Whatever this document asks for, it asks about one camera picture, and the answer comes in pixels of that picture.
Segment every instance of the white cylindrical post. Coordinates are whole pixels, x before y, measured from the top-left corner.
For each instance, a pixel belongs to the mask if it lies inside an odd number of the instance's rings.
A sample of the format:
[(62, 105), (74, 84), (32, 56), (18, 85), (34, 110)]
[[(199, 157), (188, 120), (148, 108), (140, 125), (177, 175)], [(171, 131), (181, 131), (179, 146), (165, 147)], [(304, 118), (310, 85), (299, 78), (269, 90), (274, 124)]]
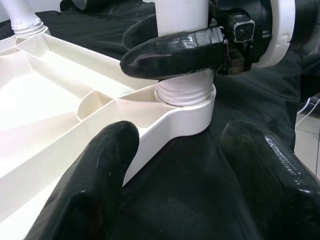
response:
[[(157, 0), (155, 10), (159, 36), (208, 27), (208, 0)], [(173, 106), (193, 106), (211, 95), (212, 85), (213, 73), (206, 70), (161, 81), (155, 95)]]
[(30, 37), (47, 28), (32, 11), (27, 0), (0, 0), (11, 20), (11, 28), (18, 38)]

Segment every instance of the white cable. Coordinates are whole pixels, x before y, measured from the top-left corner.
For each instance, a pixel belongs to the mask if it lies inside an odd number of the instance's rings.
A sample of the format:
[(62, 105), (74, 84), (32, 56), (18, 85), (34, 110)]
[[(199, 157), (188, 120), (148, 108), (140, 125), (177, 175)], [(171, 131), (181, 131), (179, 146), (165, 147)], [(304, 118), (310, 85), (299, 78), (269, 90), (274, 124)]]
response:
[(311, 97), (308, 99), (308, 101), (306, 101), (306, 104), (304, 105), (304, 107), (300, 111), (297, 112), (297, 115), (302, 113), (304, 110), (306, 110), (306, 108), (308, 107), (310, 101), (311, 101)]
[(303, 120), (305, 120), (310, 114), (313, 113), (313, 111), (316, 109), (316, 107), (318, 106), (318, 104), (320, 103), (320, 99), (317, 101), (317, 103), (314, 105), (314, 107), (312, 108), (312, 110), (304, 117), (302, 118), (296, 125), (295, 127), (297, 127), (300, 123), (303, 122)]

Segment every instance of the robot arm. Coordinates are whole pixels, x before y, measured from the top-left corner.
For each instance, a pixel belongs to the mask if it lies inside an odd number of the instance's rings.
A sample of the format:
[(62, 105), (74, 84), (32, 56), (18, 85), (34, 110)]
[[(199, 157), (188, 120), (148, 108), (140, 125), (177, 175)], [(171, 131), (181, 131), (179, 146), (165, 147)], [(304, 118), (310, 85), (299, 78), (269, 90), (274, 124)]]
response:
[(121, 61), (122, 70), (158, 80), (208, 68), (239, 74), (252, 66), (276, 65), (291, 50), (314, 54), (320, 42), (319, 2), (212, 0), (209, 28), (161, 37), (154, 31), (156, 17), (147, 18), (123, 37), (131, 50)]

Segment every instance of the white tile floor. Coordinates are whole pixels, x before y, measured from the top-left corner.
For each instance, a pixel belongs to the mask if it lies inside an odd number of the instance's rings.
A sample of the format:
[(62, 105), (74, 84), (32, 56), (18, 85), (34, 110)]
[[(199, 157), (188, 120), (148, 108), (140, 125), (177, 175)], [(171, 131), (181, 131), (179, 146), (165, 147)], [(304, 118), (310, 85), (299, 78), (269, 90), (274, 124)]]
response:
[[(305, 115), (299, 114), (298, 123)], [(308, 116), (295, 129), (295, 155), (320, 179), (320, 119)]]

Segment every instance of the wall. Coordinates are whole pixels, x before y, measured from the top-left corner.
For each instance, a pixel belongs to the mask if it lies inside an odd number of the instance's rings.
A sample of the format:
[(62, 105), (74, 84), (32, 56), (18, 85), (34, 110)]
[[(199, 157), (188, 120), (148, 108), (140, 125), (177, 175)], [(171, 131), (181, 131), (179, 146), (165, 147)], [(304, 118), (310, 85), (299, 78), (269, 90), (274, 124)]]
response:
[[(33, 11), (36, 12), (43, 12), (43, 11), (50, 11), (56, 10), (60, 11), (60, 2), (62, 0), (26, 0), (30, 3), (31, 8)], [(8, 20), (9, 17), (0, 4), (0, 22)]]

